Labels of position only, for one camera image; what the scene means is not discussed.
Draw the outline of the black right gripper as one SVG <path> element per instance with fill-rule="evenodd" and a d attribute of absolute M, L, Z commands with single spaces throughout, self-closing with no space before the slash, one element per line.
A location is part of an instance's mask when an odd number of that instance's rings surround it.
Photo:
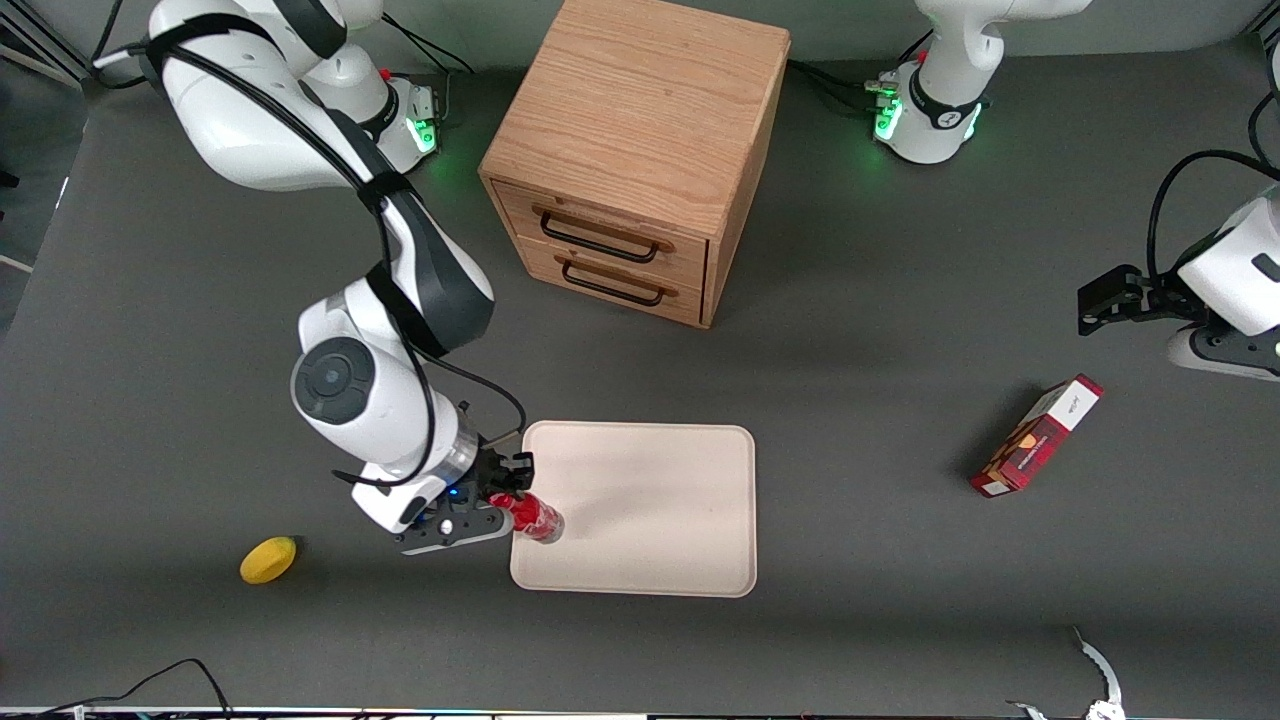
<path fill-rule="evenodd" d="M 493 448 L 480 448 L 468 470 L 468 492 L 475 501 L 524 502 L 531 487 L 527 478 L 534 474 L 531 452 L 504 457 Z"/>

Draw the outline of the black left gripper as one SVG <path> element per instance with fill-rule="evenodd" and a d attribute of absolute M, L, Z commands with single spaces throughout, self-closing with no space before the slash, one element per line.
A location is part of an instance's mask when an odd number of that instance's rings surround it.
<path fill-rule="evenodd" d="M 1176 272 L 1147 277 L 1130 264 L 1117 265 L 1076 291 L 1076 333 L 1093 334 L 1124 322 L 1203 322 L 1203 301 Z"/>

